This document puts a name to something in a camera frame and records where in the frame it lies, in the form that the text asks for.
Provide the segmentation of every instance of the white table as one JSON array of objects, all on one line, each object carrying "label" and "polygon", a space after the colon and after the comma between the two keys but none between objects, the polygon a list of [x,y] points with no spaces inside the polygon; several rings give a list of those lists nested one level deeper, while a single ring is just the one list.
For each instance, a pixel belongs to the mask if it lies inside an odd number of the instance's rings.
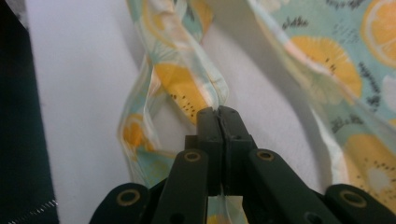
[{"label": "white table", "polygon": [[[116,134],[144,50],[124,0],[26,4],[59,217],[87,223],[111,189],[130,181]],[[330,159],[302,91],[246,3],[210,4],[216,18],[204,48],[230,87],[227,106],[238,110],[259,147],[278,152],[310,188],[323,191],[331,184]],[[194,133],[170,105],[154,123],[166,148],[181,150],[184,135]]]}]

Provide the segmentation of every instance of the dark fabric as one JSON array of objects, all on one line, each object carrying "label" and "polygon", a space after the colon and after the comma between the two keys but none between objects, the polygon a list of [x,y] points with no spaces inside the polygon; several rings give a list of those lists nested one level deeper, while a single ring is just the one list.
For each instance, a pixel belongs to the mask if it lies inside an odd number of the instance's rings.
[{"label": "dark fabric", "polygon": [[0,0],[0,223],[59,223],[29,35]]}]

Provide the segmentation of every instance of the black clamp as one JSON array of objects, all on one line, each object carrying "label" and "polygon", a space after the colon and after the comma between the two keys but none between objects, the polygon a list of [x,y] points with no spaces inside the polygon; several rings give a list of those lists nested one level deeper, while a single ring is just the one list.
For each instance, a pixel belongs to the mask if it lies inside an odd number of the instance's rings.
[{"label": "black clamp", "polygon": [[167,179],[151,189],[121,185],[105,197],[91,223],[204,224],[207,197],[243,196],[251,224],[396,223],[361,189],[335,185],[320,195],[274,151],[257,149],[239,114],[226,106],[197,114]]}]

